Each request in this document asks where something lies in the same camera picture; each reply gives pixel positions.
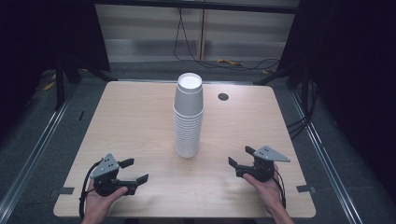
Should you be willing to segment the black curtain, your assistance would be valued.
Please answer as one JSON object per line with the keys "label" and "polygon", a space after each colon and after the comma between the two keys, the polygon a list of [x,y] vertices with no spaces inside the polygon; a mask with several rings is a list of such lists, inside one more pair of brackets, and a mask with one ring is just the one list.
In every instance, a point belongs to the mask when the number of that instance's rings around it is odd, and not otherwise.
{"label": "black curtain", "polygon": [[79,68],[110,69],[91,0],[0,0],[0,136],[31,99],[41,74],[60,64],[69,80]]}
{"label": "black curtain", "polygon": [[300,0],[280,66],[310,76],[396,203],[396,0]]}

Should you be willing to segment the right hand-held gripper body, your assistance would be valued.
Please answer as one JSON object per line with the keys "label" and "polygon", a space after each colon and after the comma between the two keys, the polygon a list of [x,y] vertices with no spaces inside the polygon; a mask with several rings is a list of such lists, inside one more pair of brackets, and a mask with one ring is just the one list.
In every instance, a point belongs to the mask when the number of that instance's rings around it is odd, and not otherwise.
{"label": "right hand-held gripper body", "polygon": [[275,162],[290,162],[290,159],[271,147],[264,146],[260,149],[255,149],[253,157],[253,164],[251,166],[237,164],[235,174],[237,177],[242,177],[244,174],[249,174],[261,182],[270,180],[275,172]]}

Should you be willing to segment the black metal stand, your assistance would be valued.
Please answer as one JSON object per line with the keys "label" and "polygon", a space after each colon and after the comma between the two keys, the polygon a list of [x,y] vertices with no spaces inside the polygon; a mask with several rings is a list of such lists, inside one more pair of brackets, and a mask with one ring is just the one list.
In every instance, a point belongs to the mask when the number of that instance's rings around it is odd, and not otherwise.
{"label": "black metal stand", "polygon": [[65,101],[64,96],[64,68],[63,68],[63,59],[59,58],[56,63],[56,106],[55,109],[59,110]]}

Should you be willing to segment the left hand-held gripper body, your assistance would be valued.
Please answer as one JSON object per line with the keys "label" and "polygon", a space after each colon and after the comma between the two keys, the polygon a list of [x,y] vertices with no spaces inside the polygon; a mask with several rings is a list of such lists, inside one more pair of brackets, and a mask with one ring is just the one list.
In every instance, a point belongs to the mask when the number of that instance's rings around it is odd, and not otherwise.
{"label": "left hand-held gripper body", "polygon": [[98,166],[91,173],[90,179],[94,181],[94,189],[103,196],[109,196],[117,189],[126,187],[126,195],[134,195],[137,189],[136,181],[122,181],[118,179],[121,168],[114,156],[109,153],[103,157]]}

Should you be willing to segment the black overhead bar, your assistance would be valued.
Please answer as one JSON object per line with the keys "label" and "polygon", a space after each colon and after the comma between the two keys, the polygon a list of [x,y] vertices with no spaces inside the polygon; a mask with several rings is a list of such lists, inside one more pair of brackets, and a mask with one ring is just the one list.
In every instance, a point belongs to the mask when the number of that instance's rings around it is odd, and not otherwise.
{"label": "black overhead bar", "polygon": [[216,2],[198,2],[187,0],[92,0],[95,4],[135,7],[171,7],[208,9],[238,12],[262,12],[278,14],[298,14],[301,10],[297,7],[276,7],[265,5],[246,5]]}

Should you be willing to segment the yellow object on floor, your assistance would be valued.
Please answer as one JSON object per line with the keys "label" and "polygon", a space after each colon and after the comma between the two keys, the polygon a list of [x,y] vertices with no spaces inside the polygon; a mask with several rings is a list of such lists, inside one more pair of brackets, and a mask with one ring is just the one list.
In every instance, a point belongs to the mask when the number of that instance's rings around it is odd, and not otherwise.
{"label": "yellow object on floor", "polygon": [[217,63],[227,63],[227,64],[232,65],[232,66],[240,66],[240,67],[244,66],[242,63],[235,62],[235,61],[230,61],[230,60],[225,60],[225,59],[218,59]]}

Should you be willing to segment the grey tape strip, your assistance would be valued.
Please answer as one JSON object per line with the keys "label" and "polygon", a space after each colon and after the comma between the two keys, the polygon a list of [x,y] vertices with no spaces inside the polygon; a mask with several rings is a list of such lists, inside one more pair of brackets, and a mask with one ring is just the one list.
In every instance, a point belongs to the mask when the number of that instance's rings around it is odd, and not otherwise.
{"label": "grey tape strip", "polygon": [[59,189],[53,189],[50,193],[51,197],[55,197],[62,194],[71,195],[74,192],[74,188],[62,187]]}
{"label": "grey tape strip", "polygon": [[316,192],[316,189],[311,185],[301,185],[301,186],[297,186],[296,188],[299,193],[309,192],[309,193],[313,194]]}

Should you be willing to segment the person's left hand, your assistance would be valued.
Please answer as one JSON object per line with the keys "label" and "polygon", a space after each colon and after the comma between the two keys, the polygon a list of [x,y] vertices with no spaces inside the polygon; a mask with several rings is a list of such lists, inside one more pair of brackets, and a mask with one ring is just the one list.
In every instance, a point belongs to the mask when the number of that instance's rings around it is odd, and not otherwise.
{"label": "person's left hand", "polygon": [[106,217],[112,204],[124,196],[127,191],[128,189],[126,187],[122,187],[109,196],[103,197],[96,192],[94,189],[94,181],[91,180],[86,196],[85,216]]}

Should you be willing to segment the metal floor rail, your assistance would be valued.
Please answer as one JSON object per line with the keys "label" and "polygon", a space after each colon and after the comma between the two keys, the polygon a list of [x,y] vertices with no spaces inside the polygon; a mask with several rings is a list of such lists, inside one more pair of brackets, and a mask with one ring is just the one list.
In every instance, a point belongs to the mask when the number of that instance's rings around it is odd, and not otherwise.
{"label": "metal floor rail", "polygon": [[348,219],[349,224],[363,224],[361,216],[355,206],[350,194],[337,173],[332,160],[323,145],[323,142],[317,132],[317,129],[312,121],[308,120],[307,114],[303,110],[303,102],[296,91],[291,91],[290,95],[295,104],[295,107],[299,113],[299,116],[303,120],[304,128],[314,146],[314,149],[318,155],[318,158],[323,166],[323,169],[331,183],[332,189],[343,208],[343,211]]}
{"label": "metal floor rail", "polygon": [[0,143],[0,224],[12,215],[78,87],[66,87],[60,106],[56,90],[39,91],[20,122]]}

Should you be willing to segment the person's right hand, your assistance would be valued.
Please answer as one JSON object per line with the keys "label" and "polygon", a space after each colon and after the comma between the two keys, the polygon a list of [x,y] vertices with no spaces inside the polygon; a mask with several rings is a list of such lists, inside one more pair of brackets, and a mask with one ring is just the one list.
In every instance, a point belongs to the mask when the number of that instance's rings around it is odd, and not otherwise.
{"label": "person's right hand", "polygon": [[258,192],[264,209],[273,219],[277,219],[284,214],[285,208],[281,201],[277,170],[275,170],[273,177],[266,182],[261,182],[249,174],[244,174],[243,178]]}

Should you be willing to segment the stack of white paper cups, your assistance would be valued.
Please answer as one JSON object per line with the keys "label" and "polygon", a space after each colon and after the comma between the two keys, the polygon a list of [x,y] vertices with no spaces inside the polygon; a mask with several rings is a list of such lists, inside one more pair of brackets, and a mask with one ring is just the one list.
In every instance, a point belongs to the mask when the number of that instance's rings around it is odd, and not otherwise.
{"label": "stack of white paper cups", "polygon": [[192,158],[199,151],[205,112],[200,76],[185,73],[178,78],[173,109],[175,151],[180,157]]}

